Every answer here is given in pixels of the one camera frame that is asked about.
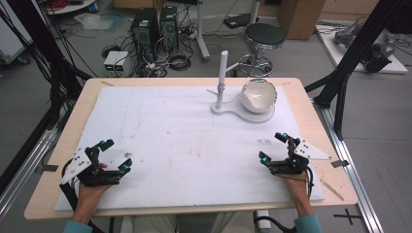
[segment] white bracket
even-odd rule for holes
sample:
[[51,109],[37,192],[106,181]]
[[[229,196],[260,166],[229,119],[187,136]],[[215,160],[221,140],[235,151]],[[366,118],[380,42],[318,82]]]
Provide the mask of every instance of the white bracket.
[[327,153],[321,151],[305,140],[302,140],[302,142],[294,150],[294,153],[309,159],[331,159],[331,156],[329,156]]
[[75,153],[72,157],[72,161],[67,166],[63,178],[61,179],[61,184],[65,184],[79,175],[88,166],[91,165],[90,159],[88,159],[87,154],[84,151],[79,151]]

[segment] stand base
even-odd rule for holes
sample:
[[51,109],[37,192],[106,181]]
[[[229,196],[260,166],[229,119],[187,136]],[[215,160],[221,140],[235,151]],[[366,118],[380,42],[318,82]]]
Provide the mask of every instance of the stand base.
[[275,106],[272,106],[272,108],[270,108],[270,110],[266,113],[255,114],[243,107],[240,98],[240,94],[238,94],[232,101],[222,102],[222,107],[220,109],[217,109],[216,103],[213,103],[211,106],[212,113],[216,115],[233,114],[249,123],[254,124],[265,123],[273,118],[273,115],[275,114]]

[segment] computer tower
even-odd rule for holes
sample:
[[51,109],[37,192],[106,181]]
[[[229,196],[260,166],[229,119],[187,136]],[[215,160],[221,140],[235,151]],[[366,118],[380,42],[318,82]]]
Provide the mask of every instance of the computer tower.
[[160,12],[160,32],[163,39],[163,50],[179,50],[178,9],[175,6],[163,6]]
[[139,8],[130,26],[133,42],[137,52],[142,51],[149,62],[157,61],[161,49],[160,29],[155,8]]

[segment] human hand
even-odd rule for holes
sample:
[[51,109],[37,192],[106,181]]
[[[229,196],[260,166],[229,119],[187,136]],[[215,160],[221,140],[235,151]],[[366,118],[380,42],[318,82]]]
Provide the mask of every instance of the human hand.
[[299,216],[311,216],[313,214],[306,191],[306,172],[297,175],[282,175],[285,184],[288,186],[291,199],[297,208]]
[[[106,164],[99,164],[101,168],[107,167]],[[97,210],[97,205],[103,193],[109,189],[111,185],[101,186],[85,186],[79,183],[79,201],[75,213],[73,213],[72,220],[88,224]]]

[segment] teal sleeve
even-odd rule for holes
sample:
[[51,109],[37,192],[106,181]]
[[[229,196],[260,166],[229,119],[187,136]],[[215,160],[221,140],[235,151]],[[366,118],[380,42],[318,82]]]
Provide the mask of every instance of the teal sleeve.
[[66,222],[66,227],[64,227],[63,233],[91,233],[91,227],[69,220]]
[[294,220],[297,233],[323,233],[317,216],[303,216]]

